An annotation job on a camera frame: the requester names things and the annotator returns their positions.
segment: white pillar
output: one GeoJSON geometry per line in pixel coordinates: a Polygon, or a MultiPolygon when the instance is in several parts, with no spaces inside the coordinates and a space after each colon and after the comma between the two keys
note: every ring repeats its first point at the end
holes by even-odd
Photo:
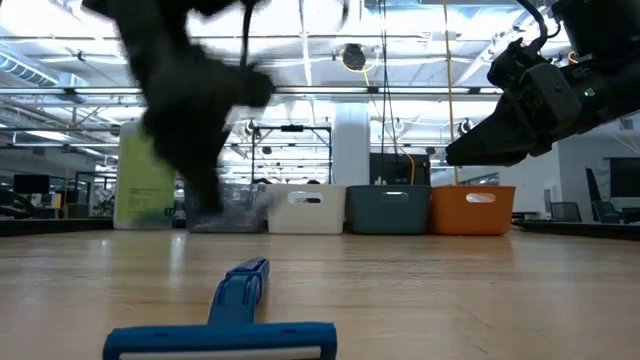
{"type": "Polygon", "coordinates": [[[369,111],[365,103],[339,103],[333,123],[332,183],[369,185],[369,111]]]}

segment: blue storage bin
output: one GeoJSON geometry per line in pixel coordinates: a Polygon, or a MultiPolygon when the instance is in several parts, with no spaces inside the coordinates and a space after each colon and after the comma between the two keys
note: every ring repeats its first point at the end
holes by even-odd
{"type": "Polygon", "coordinates": [[[347,189],[347,221],[357,234],[425,234],[430,202],[430,186],[351,186],[347,189]]]}
{"type": "Polygon", "coordinates": [[[265,230],[267,208],[273,194],[263,184],[222,184],[224,211],[211,214],[198,209],[193,193],[185,187],[184,202],[187,229],[193,233],[255,233],[265,230]]]}

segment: squeegee blade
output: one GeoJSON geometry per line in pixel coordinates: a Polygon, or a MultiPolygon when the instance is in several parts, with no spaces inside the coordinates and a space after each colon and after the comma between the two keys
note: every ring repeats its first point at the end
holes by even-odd
{"type": "Polygon", "coordinates": [[[174,353],[124,353],[120,360],[315,360],[320,347],[174,353]]]}

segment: wall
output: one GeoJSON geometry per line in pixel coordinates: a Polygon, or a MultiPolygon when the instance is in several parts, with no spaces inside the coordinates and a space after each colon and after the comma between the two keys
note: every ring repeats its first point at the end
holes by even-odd
{"type": "MultiPolygon", "coordinates": [[[[578,136],[558,143],[563,201],[576,202],[584,222],[593,221],[586,168],[592,168],[603,200],[610,199],[608,158],[638,157],[638,152],[620,142],[625,137],[578,136]]],[[[611,199],[616,207],[638,207],[640,199],[611,199]]]]}
{"type": "MultiPolygon", "coordinates": [[[[520,164],[511,167],[464,167],[459,170],[459,181],[466,181],[484,175],[498,173],[500,185],[516,187],[513,211],[536,211],[545,213],[544,191],[552,189],[552,201],[561,201],[563,193],[560,183],[560,162],[558,147],[540,157],[528,157],[520,164]]],[[[431,183],[437,185],[453,184],[452,170],[436,173],[431,183]]]]}

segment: table surface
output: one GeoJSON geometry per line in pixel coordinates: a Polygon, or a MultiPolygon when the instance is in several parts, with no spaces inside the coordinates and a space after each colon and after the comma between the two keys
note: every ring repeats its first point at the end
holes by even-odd
{"type": "Polygon", "coordinates": [[[115,327],[202,324],[255,256],[258,321],[333,321],[339,359],[640,359],[634,242],[113,231],[0,239],[2,358],[100,359],[115,327]]]}

